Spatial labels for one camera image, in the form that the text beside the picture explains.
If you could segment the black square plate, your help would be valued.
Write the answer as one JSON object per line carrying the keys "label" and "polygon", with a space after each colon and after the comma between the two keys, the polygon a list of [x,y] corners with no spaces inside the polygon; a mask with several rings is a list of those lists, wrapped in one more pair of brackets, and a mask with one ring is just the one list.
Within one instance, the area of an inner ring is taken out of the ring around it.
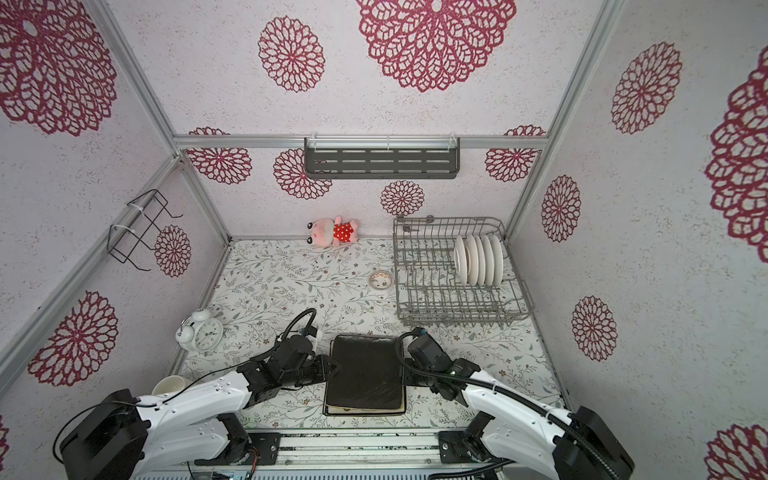
{"label": "black square plate", "polygon": [[399,416],[407,411],[407,403],[403,402],[398,408],[373,409],[373,408],[353,408],[334,406],[325,403],[323,405],[323,414],[326,416],[362,416],[362,417],[380,417],[380,416]]}
{"label": "black square plate", "polygon": [[331,342],[324,404],[394,409],[406,402],[394,337],[340,334]]}

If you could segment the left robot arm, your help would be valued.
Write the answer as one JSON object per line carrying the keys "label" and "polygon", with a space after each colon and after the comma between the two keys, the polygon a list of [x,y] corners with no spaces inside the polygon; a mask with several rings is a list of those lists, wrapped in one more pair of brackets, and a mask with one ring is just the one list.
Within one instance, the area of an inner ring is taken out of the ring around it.
{"label": "left robot arm", "polygon": [[333,373],[329,357],[295,334],[270,353],[176,393],[110,394],[57,442],[58,455],[70,479],[130,479],[182,462],[235,464],[254,450],[238,412],[291,387],[324,383]]}

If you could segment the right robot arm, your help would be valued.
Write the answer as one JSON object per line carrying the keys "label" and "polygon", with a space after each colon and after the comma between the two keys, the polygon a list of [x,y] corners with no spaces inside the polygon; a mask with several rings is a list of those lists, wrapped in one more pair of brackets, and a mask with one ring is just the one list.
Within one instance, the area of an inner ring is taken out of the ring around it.
{"label": "right robot arm", "polygon": [[407,386],[425,387],[473,411],[461,431],[438,435],[441,460],[476,463],[472,479],[520,465],[549,479],[628,479],[635,463],[593,410],[557,408],[517,392],[476,363],[451,358],[422,328],[400,335],[395,354]]}

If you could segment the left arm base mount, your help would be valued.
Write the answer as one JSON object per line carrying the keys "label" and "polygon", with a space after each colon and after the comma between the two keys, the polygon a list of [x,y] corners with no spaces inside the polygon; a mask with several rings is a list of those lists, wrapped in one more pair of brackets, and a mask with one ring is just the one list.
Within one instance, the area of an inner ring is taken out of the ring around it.
{"label": "left arm base mount", "polygon": [[217,457],[194,460],[195,466],[272,466],[276,464],[282,435],[280,433],[246,433],[236,436]]}

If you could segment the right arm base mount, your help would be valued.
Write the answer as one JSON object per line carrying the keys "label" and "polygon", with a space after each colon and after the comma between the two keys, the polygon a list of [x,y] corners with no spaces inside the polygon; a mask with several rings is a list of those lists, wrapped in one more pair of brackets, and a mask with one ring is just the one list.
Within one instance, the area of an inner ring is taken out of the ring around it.
{"label": "right arm base mount", "polygon": [[489,458],[480,439],[465,431],[440,431],[438,447],[442,464],[481,463]]}

